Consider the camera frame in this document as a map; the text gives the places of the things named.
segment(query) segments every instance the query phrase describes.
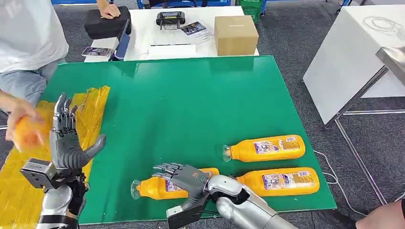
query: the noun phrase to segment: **robotic finger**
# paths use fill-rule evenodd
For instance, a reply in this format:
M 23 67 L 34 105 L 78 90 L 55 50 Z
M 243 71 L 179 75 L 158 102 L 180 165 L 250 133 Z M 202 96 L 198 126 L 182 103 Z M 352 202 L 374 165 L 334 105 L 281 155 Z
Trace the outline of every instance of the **robotic finger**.
M 66 101 L 66 95 L 62 93 L 58 101 L 56 101 L 55 107 L 53 108 L 53 128 L 52 131 L 60 132 L 63 129 L 62 116 L 64 111 L 64 104 Z
M 72 110 L 70 111 L 70 114 L 69 114 L 69 118 L 70 118 L 70 126 L 68 126 L 68 128 L 71 130 L 71 131 L 74 131 L 74 132 L 76 132 L 76 111 L 77 111 L 77 105 L 75 105 L 73 108 L 72 108 Z
M 72 102 L 71 99 L 66 99 L 64 102 L 63 115 L 62 115 L 62 125 L 63 125 L 64 132 L 67 132 L 69 126 L 71 125 L 70 118 L 69 118 L 69 106 L 70 106 L 71 102 Z

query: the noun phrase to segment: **robotic arm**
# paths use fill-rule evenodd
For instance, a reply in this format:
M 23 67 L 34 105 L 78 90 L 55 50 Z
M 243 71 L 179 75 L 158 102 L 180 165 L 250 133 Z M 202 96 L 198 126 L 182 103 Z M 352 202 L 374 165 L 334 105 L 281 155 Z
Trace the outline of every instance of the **robotic arm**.
M 94 145 L 82 150 L 75 129 L 77 106 L 69 111 L 70 103 L 62 94 L 54 108 L 50 131 L 52 162 L 31 158 L 20 169 L 32 186 L 45 187 L 37 229 L 77 228 L 88 191 L 82 167 L 103 148 L 106 140 L 105 135 L 100 135 Z
M 217 210 L 224 218 L 241 229 L 297 229 L 250 188 L 230 177 L 215 175 L 208 178 L 192 166 L 175 163 L 154 168 L 165 172 L 154 176 L 173 182 L 189 194 L 181 206 L 166 211 L 170 229 L 198 221 L 208 197 L 216 202 Z

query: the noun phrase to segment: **cardboard box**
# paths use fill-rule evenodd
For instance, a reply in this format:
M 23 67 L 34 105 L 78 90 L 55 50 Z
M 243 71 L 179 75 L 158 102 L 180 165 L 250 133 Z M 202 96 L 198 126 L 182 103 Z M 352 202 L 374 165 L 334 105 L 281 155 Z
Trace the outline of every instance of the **cardboard box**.
M 250 15 L 215 17 L 215 45 L 218 56 L 253 55 L 259 34 Z

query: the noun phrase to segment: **orange juice bottle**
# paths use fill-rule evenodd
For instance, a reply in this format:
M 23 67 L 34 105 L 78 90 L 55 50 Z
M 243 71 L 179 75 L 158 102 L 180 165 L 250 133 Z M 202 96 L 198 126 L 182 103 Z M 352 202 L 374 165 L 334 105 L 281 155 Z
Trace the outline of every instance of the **orange juice bottle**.
M 319 190 L 318 176 L 309 167 L 251 171 L 236 180 L 261 197 L 305 195 Z
M 216 168 L 201 168 L 208 177 L 218 175 Z M 186 198 L 187 192 L 161 177 L 151 177 L 141 182 L 134 180 L 131 185 L 131 195 L 134 199 L 150 197 L 152 199 Z
M 234 146 L 224 146 L 223 157 L 243 162 L 298 158 L 305 153 L 305 145 L 298 135 L 264 137 L 244 140 Z

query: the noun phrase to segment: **green tabletop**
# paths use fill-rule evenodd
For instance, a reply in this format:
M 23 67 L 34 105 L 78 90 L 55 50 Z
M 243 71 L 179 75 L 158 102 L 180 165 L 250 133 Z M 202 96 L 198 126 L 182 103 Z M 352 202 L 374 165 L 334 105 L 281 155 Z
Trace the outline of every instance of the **green tabletop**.
M 320 179 L 318 192 L 264 199 L 280 212 L 336 208 L 272 56 L 68 63 L 59 66 L 42 99 L 103 85 L 111 87 L 100 131 L 107 142 L 94 158 L 80 223 L 164 220 L 166 210 L 184 199 L 133 200 L 130 184 L 150 178 L 153 165 L 169 162 L 216 167 L 234 176 L 311 167 Z M 223 144 L 291 134 L 304 139 L 301 158 L 222 160 Z

